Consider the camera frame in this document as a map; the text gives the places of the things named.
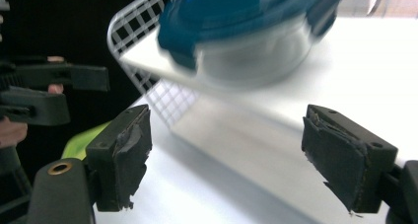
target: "finger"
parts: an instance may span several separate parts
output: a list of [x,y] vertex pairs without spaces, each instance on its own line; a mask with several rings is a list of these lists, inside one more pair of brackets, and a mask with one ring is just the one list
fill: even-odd
[[64,62],[64,57],[62,56],[48,56],[48,62]]
[[14,126],[7,134],[0,136],[0,148],[8,146],[16,146],[19,142],[23,141],[28,135],[28,126],[25,123],[19,123]]
[[48,86],[48,93],[62,94],[64,92],[64,86],[62,84],[51,84]]

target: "food container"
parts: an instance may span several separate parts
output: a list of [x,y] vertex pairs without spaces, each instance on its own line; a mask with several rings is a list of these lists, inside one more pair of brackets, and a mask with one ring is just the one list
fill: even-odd
[[174,0],[158,43],[216,85],[257,85],[296,68],[332,26],[340,0]]

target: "bolt hole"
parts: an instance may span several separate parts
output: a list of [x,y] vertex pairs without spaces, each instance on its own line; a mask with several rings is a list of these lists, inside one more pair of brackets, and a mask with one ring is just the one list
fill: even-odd
[[373,142],[372,146],[377,147],[377,148],[383,148],[383,145],[381,145],[380,143],[376,143],[376,142]]
[[50,175],[56,176],[68,172],[72,167],[71,163],[58,163],[48,169]]

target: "human hand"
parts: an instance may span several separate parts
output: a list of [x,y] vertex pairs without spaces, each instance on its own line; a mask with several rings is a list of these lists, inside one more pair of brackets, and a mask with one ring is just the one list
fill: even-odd
[[[48,62],[64,62],[62,56],[48,56]],[[62,94],[64,92],[64,86],[62,84],[51,84],[48,87],[48,93],[50,94]]]
[[21,122],[12,122],[7,116],[0,120],[0,149],[16,146],[24,140],[28,133],[28,125]]

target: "white surface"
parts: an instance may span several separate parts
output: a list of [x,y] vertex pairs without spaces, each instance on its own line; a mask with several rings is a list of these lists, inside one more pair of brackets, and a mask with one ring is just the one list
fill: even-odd
[[342,0],[339,5],[345,16],[366,17],[375,7],[378,0]]
[[[209,104],[212,110],[205,115],[215,120],[222,115],[230,118],[228,123],[221,124],[221,128],[243,122],[246,118],[241,113],[227,113],[227,108],[218,104]],[[252,125],[262,125],[262,120],[256,119]],[[380,215],[348,214],[347,210],[321,182],[323,179],[307,161],[301,162],[303,154],[299,150],[299,132],[291,130],[286,136],[280,134],[278,143],[281,147],[281,157],[273,168],[266,168],[263,157],[271,148],[260,146],[257,153],[247,157],[251,149],[243,149],[232,143],[230,147],[213,146],[213,150],[222,157],[229,158],[230,163],[250,165],[257,163],[265,170],[257,170],[258,166],[246,166],[245,169],[260,172],[255,178],[276,184],[285,193],[283,198],[247,179],[242,174],[231,169],[228,164],[218,162],[211,156],[202,153],[190,145],[173,136],[154,112],[151,116],[151,127],[154,148],[147,161],[148,171],[136,194],[131,198],[134,202],[132,210],[117,213],[96,212],[98,224],[124,223],[383,223],[386,207]],[[247,123],[239,126],[237,134],[242,140],[251,139],[253,134],[245,134]],[[216,130],[207,131],[207,135]],[[215,134],[220,139],[225,134]],[[260,139],[254,136],[251,141]]]
[[245,90],[209,87],[173,64],[155,35],[121,60],[215,96],[263,118],[302,130],[307,104],[337,110],[399,148],[398,163],[417,158],[418,21],[337,19],[287,78]]

